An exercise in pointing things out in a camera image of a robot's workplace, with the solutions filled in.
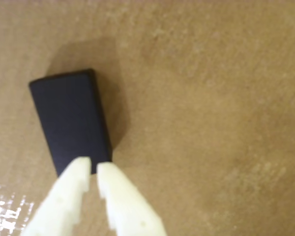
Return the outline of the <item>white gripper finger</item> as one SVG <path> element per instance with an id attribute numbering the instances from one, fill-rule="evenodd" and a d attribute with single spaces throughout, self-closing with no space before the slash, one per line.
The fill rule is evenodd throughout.
<path id="1" fill-rule="evenodd" d="M 23 236 L 71 236 L 89 191 L 91 160 L 77 157 L 60 174 L 22 231 Z"/>
<path id="2" fill-rule="evenodd" d="M 114 163 L 97 165 L 97 186 L 105 201 L 109 229 L 117 236 L 166 236 L 161 217 Z"/>

